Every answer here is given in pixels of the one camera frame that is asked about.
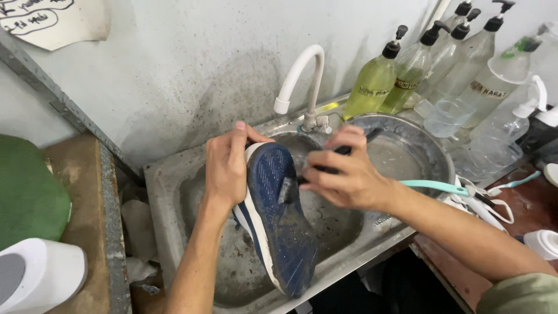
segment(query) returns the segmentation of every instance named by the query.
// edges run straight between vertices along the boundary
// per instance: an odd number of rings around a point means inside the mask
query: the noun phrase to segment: white faucet
[[[311,132],[314,127],[323,127],[326,132],[331,132],[328,123],[329,119],[326,116],[316,121],[316,100],[318,98],[318,91],[320,89],[321,76],[324,72],[324,49],[320,45],[311,45],[306,48],[300,56],[296,59],[295,63],[292,65],[291,70],[289,70],[285,82],[283,82],[283,87],[279,92],[279,96],[275,98],[275,105],[273,105],[273,110],[281,115],[284,115],[288,111],[288,106],[290,104],[289,98],[291,98],[292,90],[295,87],[296,82],[300,77],[300,73],[306,66],[306,64],[316,56],[316,69],[314,70],[314,78],[312,80],[312,87],[310,92],[310,102],[308,103],[308,109],[304,113],[304,122],[302,123],[302,130],[304,132]]]

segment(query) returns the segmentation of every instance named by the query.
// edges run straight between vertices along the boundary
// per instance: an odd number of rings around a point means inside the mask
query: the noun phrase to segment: white midsole
[[[244,158],[246,163],[250,160],[250,156],[255,152],[255,150],[262,146],[265,143],[256,143],[251,145],[244,151]],[[270,276],[271,282],[281,293],[285,294],[279,285],[279,280],[273,275],[273,260],[271,259],[270,247],[267,242],[267,235],[266,230],[263,228],[262,218],[259,216],[258,212],[256,211],[256,207],[254,206],[254,202],[252,201],[252,196],[250,194],[250,189],[248,185],[246,185],[246,198],[244,199],[244,205],[246,205],[246,209],[250,214],[250,219],[252,220],[252,225],[254,226],[254,232],[258,237],[259,242],[259,250],[262,253],[263,265],[266,267],[267,274]],[[244,229],[248,230],[248,234],[252,238],[252,242],[254,242],[254,237],[252,232],[250,231],[250,226],[248,225],[248,221],[242,214],[242,211],[238,207],[238,205],[234,206],[234,214],[236,215],[238,222]]]

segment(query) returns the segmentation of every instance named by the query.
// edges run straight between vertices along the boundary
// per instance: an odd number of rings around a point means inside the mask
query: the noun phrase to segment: blue sneaker
[[[254,241],[271,282],[283,294],[299,298],[314,275],[318,242],[302,212],[298,188],[292,189],[293,202],[278,203],[283,179],[296,182],[294,161],[286,147],[272,142],[251,145],[244,155],[246,198],[233,213]]]

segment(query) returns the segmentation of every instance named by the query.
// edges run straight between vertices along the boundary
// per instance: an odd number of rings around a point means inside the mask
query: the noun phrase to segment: fingernail
[[[243,121],[237,121],[237,124],[235,125],[235,127],[239,130],[245,130],[246,129],[246,123],[244,123]]]

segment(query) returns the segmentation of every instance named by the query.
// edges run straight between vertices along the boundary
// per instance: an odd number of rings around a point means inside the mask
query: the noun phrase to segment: paper sign
[[[106,40],[110,0],[0,0],[0,26],[22,40],[55,50],[83,40]]]

